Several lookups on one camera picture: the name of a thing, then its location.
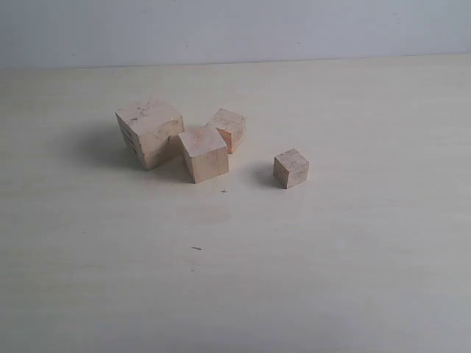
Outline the smallest wooden cube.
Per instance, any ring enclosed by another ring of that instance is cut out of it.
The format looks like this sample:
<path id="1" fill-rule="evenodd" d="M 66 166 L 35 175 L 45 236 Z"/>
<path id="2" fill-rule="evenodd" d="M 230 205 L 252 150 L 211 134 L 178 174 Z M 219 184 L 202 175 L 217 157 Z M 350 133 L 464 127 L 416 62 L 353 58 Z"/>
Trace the smallest wooden cube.
<path id="1" fill-rule="evenodd" d="M 309 162 L 296 149 L 274 157 L 273 175 L 284 189 L 303 183 L 308 178 L 308 170 Z"/>

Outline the third largest wooden cube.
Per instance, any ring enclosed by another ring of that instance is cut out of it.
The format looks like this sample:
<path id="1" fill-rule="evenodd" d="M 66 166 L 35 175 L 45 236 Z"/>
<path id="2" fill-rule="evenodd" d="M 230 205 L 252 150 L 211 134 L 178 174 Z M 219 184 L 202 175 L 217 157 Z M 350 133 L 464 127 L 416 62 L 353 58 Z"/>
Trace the third largest wooden cube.
<path id="1" fill-rule="evenodd" d="M 227 144 L 229 154 L 233 154 L 241 145 L 246 134 L 246 118 L 226 109 L 219 109 L 207 122 L 207 126 L 216 128 Z"/>

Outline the second largest wooden cube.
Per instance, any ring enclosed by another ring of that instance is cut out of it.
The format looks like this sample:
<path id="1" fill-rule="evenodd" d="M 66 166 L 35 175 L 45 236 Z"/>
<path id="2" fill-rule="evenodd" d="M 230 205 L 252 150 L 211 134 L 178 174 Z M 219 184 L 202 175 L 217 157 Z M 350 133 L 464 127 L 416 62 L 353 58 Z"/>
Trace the second largest wooden cube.
<path id="1" fill-rule="evenodd" d="M 193 183 L 229 172 L 227 144 L 216 128 L 201 126 L 179 133 L 178 138 Z"/>

